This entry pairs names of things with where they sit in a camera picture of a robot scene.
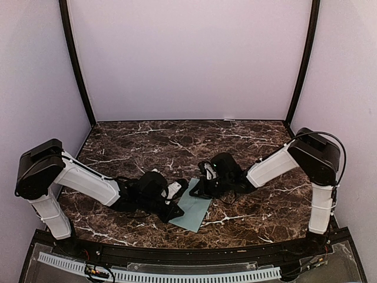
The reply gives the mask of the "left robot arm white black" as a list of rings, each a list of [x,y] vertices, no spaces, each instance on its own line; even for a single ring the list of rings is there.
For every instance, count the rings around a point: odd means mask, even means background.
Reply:
[[[118,212],[142,210],[155,214],[164,223],[184,215],[174,200],[188,187],[185,179],[169,184],[156,171],[146,172],[138,179],[107,177],[74,159],[58,139],[48,140],[23,153],[15,196],[33,206],[70,257],[78,257],[83,252],[83,244],[74,237],[70,220],[51,192],[53,183],[74,189]]]

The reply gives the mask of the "left black frame post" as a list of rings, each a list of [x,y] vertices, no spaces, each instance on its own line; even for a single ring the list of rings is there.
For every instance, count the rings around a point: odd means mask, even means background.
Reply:
[[[77,83],[78,91],[81,97],[82,105],[87,116],[87,119],[91,127],[94,127],[97,123],[92,109],[90,98],[85,86],[84,78],[80,67],[80,62],[77,55],[77,50],[74,42],[74,35],[70,20],[70,13],[68,10],[68,1],[59,0],[59,11],[61,15],[62,27],[64,30],[65,42],[68,49],[68,54],[71,61],[71,67],[74,73],[75,81]]]

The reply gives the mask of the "light blue envelope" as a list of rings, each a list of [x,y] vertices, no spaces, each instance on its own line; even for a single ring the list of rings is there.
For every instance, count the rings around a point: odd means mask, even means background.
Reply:
[[[183,193],[178,206],[184,211],[184,215],[169,220],[170,224],[176,225],[185,230],[197,233],[207,213],[212,199],[197,198],[189,195],[189,191],[198,184],[199,180],[191,178],[188,189]]]

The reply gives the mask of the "right black frame post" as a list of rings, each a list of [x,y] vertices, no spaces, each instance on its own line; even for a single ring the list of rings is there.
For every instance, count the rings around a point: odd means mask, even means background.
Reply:
[[[318,23],[320,10],[320,0],[313,0],[310,9],[310,17],[307,28],[307,34],[305,39],[305,46],[300,63],[299,72],[297,75],[296,84],[293,90],[292,99],[288,108],[284,125],[287,129],[291,128],[292,121],[299,103],[300,95],[302,93],[303,85],[306,78],[307,69],[309,67],[309,61],[312,53],[313,43],[315,40],[316,27]]]

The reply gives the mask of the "black frame post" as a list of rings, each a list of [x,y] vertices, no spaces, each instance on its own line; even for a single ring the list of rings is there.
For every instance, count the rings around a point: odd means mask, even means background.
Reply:
[[[299,103],[300,95],[302,93],[303,85],[306,78],[307,69],[309,67],[309,61],[312,53],[313,43],[315,40],[316,27],[318,23],[320,10],[320,0],[313,0],[310,9],[310,17],[307,28],[307,34],[305,39],[305,46],[300,63],[299,72],[297,75],[296,84],[293,90],[292,99],[288,108],[284,125],[287,129],[291,128],[292,121]]]
[[[70,20],[70,13],[68,10],[68,1],[59,0],[59,11],[61,15],[62,27],[64,30],[65,42],[68,49],[68,54],[71,61],[71,67],[74,73],[75,81],[77,83],[78,91],[81,97],[82,105],[87,116],[87,119],[91,127],[94,127],[97,123],[92,109],[90,98],[85,86],[84,78],[80,67],[80,62],[77,55],[77,50],[74,42],[74,35]]]

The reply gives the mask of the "black front table rail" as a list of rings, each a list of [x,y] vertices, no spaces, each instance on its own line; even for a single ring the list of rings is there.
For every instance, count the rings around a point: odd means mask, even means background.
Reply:
[[[81,239],[47,240],[52,250],[61,255],[89,258],[108,265],[125,266],[132,262],[142,264],[205,265],[257,262],[264,264],[290,264],[307,256],[325,253],[324,244],[298,239],[266,245],[217,249],[163,249],[112,245]]]

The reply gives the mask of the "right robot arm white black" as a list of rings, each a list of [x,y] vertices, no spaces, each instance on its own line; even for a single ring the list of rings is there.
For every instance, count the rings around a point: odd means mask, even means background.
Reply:
[[[323,246],[321,235],[328,230],[346,162],[346,149],[339,138],[304,127],[291,140],[245,170],[226,152],[200,162],[201,178],[189,194],[212,199],[220,198],[228,191],[252,193],[271,180],[300,168],[310,180],[312,188],[307,229],[311,234],[301,241],[300,250],[312,256]]]

